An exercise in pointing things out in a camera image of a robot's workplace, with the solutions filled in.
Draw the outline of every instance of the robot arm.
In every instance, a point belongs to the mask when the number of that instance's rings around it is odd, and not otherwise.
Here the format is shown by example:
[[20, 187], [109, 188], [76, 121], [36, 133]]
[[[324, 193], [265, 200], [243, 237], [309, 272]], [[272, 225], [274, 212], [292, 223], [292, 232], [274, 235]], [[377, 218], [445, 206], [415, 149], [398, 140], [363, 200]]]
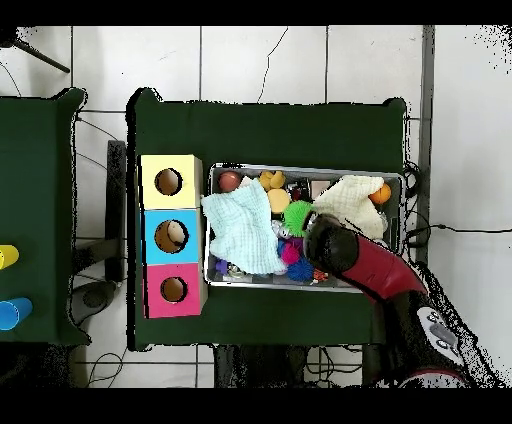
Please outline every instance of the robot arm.
[[330, 215], [313, 212], [305, 227], [306, 258], [382, 307], [386, 344], [393, 358], [389, 378], [401, 387], [467, 386], [457, 337], [401, 257], [343, 227]]

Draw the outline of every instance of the dark green tablecloth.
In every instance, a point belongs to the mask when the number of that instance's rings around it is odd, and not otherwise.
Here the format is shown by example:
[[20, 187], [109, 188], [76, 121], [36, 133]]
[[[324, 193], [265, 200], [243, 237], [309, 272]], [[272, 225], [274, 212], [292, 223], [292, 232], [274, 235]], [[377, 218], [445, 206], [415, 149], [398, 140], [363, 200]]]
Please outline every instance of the dark green tablecloth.
[[28, 297], [33, 312], [0, 341], [87, 343], [68, 319], [73, 188], [72, 118], [84, 92], [0, 98], [0, 244], [20, 252], [0, 270], [0, 299]]
[[201, 316], [144, 319], [135, 156], [194, 154], [203, 162], [204, 184], [215, 162], [401, 173], [404, 113], [402, 99], [384, 105], [228, 105], [161, 102], [152, 90], [137, 90], [127, 106], [129, 288], [135, 291], [130, 343], [369, 342], [370, 303], [353, 293], [210, 287]]

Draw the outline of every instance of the light blue cloth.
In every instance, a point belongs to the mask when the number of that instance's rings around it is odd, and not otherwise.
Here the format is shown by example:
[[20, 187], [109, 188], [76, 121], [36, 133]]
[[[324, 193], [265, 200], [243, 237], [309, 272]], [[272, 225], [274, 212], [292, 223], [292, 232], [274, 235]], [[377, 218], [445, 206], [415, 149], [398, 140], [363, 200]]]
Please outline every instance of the light blue cloth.
[[286, 271], [277, 255], [270, 203], [257, 179], [231, 193], [211, 194], [201, 200], [215, 239], [210, 252], [249, 274]]

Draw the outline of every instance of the blue cup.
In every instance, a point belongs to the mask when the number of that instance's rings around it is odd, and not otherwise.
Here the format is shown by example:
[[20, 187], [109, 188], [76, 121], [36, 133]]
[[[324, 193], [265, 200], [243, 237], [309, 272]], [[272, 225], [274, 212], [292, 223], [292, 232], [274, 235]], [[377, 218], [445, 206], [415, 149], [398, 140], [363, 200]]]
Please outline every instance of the blue cup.
[[0, 330], [12, 330], [32, 312], [32, 302], [26, 297], [0, 302]]

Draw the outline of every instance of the yellow cup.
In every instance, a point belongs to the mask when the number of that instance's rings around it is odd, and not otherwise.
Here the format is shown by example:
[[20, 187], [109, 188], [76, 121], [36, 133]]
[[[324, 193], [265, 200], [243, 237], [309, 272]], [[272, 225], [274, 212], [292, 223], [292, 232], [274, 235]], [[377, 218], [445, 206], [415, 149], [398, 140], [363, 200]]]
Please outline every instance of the yellow cup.
[[15, 263], [20, 254], [18, 249], [10, 244], [1, 245], [0, 244], [0, 269], [7, 268], [9, 265]]

